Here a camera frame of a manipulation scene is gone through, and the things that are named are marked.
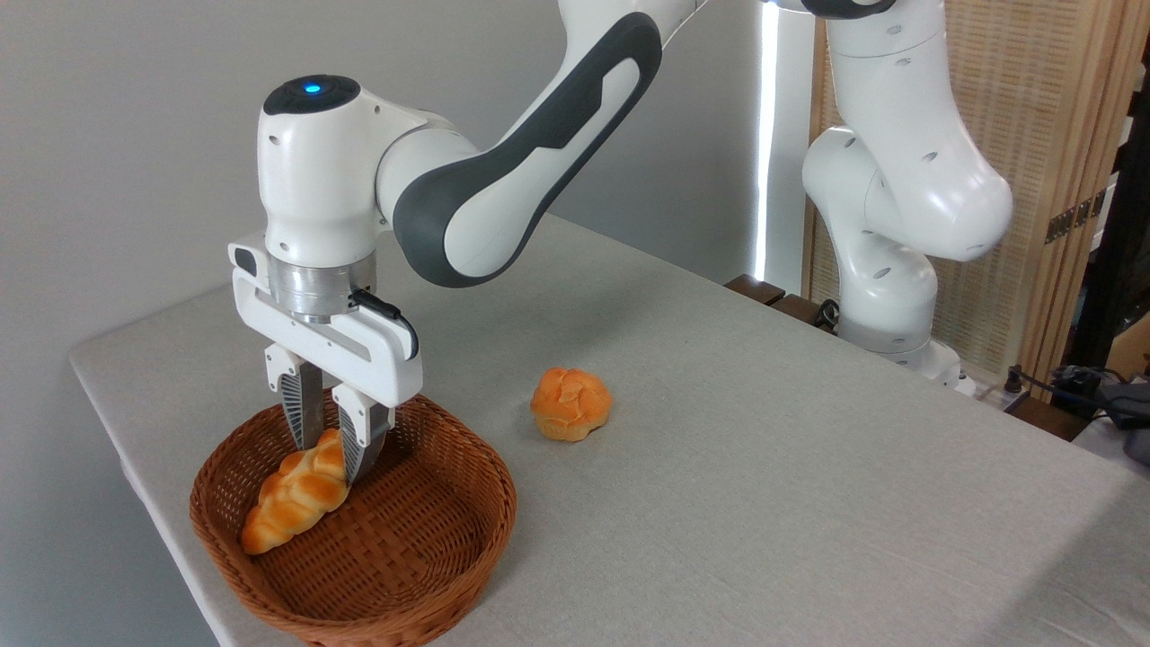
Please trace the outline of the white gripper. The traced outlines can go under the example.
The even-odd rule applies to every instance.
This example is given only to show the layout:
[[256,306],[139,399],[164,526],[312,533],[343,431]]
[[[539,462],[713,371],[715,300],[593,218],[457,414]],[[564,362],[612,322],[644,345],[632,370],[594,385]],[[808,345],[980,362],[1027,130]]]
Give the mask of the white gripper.
[[337,313],[327,323],[296,318],[271,295],[262,236],[230,242],[227,257],[233,263],[233,301],[243,323],[278,344],[264,349],[264,368],[296,450],[312,449],[324,432],[321,369],[347,384],[332,388],[332,400],[340,410],[346,483],[353,486],[370,472],[394,428],[391,408],[411,400],[423,384],[413,334],[365,306]]

